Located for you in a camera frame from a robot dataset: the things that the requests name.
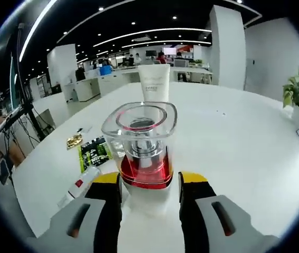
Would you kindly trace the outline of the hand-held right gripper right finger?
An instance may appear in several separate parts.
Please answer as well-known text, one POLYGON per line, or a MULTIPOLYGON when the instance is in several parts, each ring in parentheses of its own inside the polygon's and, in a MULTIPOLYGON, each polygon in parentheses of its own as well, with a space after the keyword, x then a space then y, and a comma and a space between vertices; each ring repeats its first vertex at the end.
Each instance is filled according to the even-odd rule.
POLYGON ((179 219, 186 252, 265 252, 265 236, 250 215, 224 195, 216 195, 200 174, 180 172, 179 219))

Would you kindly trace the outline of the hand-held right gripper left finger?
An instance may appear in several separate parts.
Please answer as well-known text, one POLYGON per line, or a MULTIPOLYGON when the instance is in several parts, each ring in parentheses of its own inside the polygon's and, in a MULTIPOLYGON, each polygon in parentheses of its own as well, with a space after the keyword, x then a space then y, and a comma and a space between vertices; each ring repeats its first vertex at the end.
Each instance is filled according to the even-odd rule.
POLYGON ((118 172, 95 178, 84 197, 72 200, 50 222, 51 252, 117 252, 122 220, 118 172))

